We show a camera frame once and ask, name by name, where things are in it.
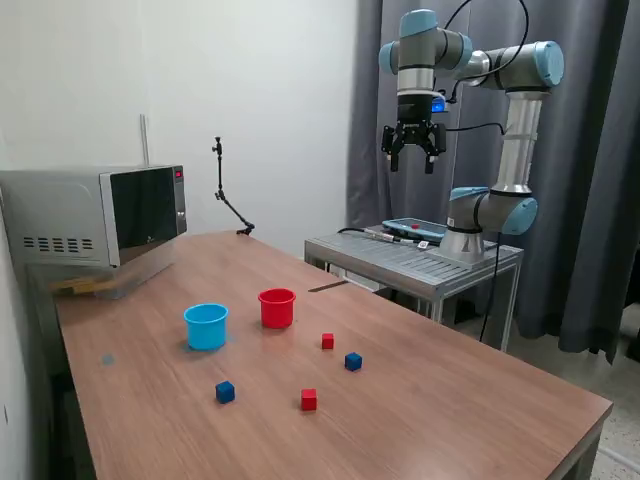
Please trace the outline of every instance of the tile floor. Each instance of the tile floor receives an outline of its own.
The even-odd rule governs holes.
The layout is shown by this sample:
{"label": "tile floor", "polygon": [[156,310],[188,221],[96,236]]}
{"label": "tile floor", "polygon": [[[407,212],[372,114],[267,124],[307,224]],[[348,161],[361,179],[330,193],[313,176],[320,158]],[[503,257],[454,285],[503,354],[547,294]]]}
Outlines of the tile floor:
{"label": "tile floor", "polygon": [[[481,324],[470,322],[464,333],[478,336]],[[640,464],[640,363],[624,356],[631,337],[640,328],[640,305],[628,307],[622,319],[622,339],[613,366],[604,353],[592,355],[563,353],[557,340],[544,337],[526,340],[512,330],[509,353],[527,363],[588,389],[614,402],[613,413],[605,424],[601,445]],[[592,480],[640,480],[640,474],[598,453]]]}

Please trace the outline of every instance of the metal grate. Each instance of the metal grate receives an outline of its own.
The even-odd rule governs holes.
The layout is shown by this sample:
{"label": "metal grate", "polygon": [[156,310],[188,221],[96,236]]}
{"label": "metal grate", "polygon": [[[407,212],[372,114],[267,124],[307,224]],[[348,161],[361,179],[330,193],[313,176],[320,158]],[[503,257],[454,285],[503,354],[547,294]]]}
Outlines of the metal grate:
{"label": "metal grate", "polygon": [[78,247],[77,238],[67,238],[67,250],[70,253],[80,253],[80,248]]}
{"label": "metal grate", "polygon": [[53,237],[53,251],[56,253],[64,253],[64,242],[59,237]]}
{"label": "metal grate", "polygon": [[41,252],[49,252],[49,239],[46,237],[38,237],[38,250]]}

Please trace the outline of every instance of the blue cube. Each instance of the blue cube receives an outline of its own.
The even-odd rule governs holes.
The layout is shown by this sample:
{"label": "blue cube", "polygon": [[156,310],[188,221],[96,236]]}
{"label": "blue cube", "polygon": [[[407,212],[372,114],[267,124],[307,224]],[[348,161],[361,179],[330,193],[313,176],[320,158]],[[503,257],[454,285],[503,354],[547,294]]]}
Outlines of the blue cube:
{"label": "blue cube", "polygon": [[355,372],[362,367],[362,357],[356,352],[351,352],[344,357],[344,366],[347,370]]}
{"label": "blue cube", "polygon": [[222,382],[216,385],[216,398],[218,402],[225,404],[236,398],[236,390],[231,382]]}

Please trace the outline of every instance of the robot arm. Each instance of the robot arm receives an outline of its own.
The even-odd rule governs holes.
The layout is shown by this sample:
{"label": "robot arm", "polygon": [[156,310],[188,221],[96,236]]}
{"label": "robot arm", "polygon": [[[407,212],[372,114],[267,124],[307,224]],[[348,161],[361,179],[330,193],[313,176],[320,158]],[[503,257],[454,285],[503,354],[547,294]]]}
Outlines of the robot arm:
{"label": "robot arm", "polygon": [[427,173],[435,157],[446,151],[446,127],[432,122],[432,113],[443,111],[445,101],[433,90],[435,70],[470,86],[506,92],[509,113],[498,178],[491,189],[451,192],[448,231],[440,246],[448,256],[474,261],[483,254],[483,230],[519,235],[535,219],[529,168],[542,100],[562,80],[564,57],[555,42],[473,51],[468,37],[437,25],[430,10],[409,12],[400,22],[400,39],[380,50],[381,69],[398,76],[398,119],[395,128],[385,127],[382,150],[396,171],[402,148],[420,146],[427,155]]}
{"label": "robot arm", "polygon": [[[443,124],[431,121],[432,112],[444,110],[444,97],[433,90],[435,71],[454,78],[483,75],[509,62],[518,46],[473,51],[469,37],[438,28],[435,12],[414,10],[400,21],[400,39],[380,49],[380,68],[398,77],[397,124],[385,127],[382,150],[389,155],[391,171],[398,169],[398,154],[407,144],[418,145],[427,155],[427,173],[433,157],[446,151]],[[470,86],[494,90],[546,92],[560,83],[564,70],[562,50],[555,42],[524,45],[506,68],[466,80]]]}

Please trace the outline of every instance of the microwave door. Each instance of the microwave door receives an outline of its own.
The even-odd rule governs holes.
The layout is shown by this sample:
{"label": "microwave door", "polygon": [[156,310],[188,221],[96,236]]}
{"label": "microwave door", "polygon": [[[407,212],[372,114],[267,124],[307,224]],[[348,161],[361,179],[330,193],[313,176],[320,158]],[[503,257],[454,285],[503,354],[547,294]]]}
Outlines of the microwave door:
{"label": "microwave door", "polygon": [[111,193],[121,265],[178,235],[171,168],[112,174]]}

